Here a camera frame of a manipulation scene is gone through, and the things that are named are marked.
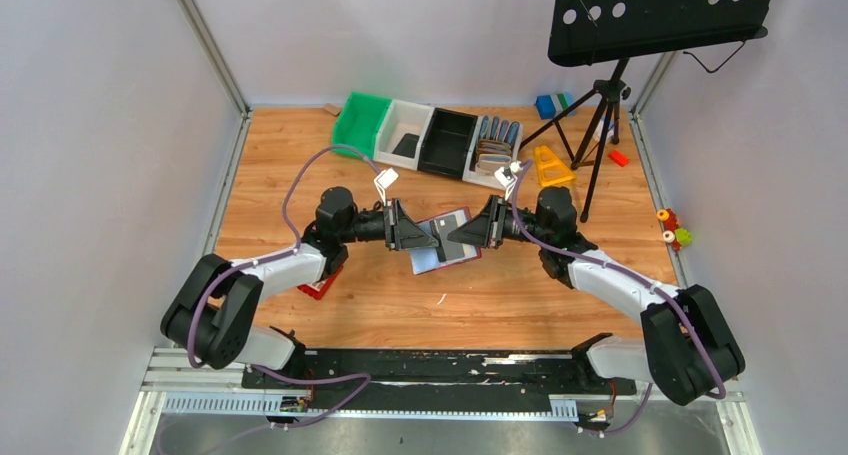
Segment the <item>red leather card holder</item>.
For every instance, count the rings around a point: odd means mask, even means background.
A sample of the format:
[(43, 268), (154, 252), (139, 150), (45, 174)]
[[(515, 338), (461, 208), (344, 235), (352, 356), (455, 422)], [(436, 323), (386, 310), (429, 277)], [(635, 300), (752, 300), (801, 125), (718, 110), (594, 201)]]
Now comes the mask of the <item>red leather card holder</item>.
[(425, 233), (433, 236), (439, 244), (436, 247), (418, 248), (410, 251), (412, 273), (421, 275), (479, 259), (481, 257), (480, 248), (448, 239), (450, 233), (469, 219), (470, 211), (468, 207), (461, 207), (418, 221), (417, 226)]

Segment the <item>black credit card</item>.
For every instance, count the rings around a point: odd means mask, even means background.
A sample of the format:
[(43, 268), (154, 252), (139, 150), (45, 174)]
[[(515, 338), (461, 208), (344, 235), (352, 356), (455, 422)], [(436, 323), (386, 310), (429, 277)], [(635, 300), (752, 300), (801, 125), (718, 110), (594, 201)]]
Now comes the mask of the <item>black credit card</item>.
[(415, 158), (419, 136), (413, 133), (405, 133), (392, 151), (393, 155)]

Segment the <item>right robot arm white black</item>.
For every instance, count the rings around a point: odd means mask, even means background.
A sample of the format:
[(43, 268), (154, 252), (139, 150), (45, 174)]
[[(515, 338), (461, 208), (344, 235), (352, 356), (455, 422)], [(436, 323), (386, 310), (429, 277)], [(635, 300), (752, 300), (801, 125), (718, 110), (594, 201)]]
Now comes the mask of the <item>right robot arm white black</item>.
[(564, 187), (544, 188), (534, 210), (490, 196), (482, 211), (451, 231), (449, 240), (498, 248), (506, 240), (533, 243), (547, 275), (590, 294), (638, 323), (638, 338), (599, 335), (577, 346), (571, 378), (596, 392), (613, 378), (652, 383), (685, 406), (722, 399), (745, 359), (714, 295), (701, 285), (677, 287), (616, 261), (578, 229), (577, 210)]

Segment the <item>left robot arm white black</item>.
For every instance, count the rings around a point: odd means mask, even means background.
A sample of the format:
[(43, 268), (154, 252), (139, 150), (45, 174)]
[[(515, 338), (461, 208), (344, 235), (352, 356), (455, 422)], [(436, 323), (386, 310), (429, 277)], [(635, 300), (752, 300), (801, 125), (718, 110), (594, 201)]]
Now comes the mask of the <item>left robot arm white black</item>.
[(191, 361), (222, 369), (233, 362), (259, 365), (283, 388), (306, 375), (300, 343), (279, 329), (255, 325), (261, 301), (285, 290), (331, 278), (354, 242), (382, 241), (390, 250), (438, 246), (438, 240), (405, 213), (399, 200), (359, 209), (340, 186), (323, 192), (299, 247), (257, 259), (202, 256), (166, 309), (160, 331), (192, 352)]

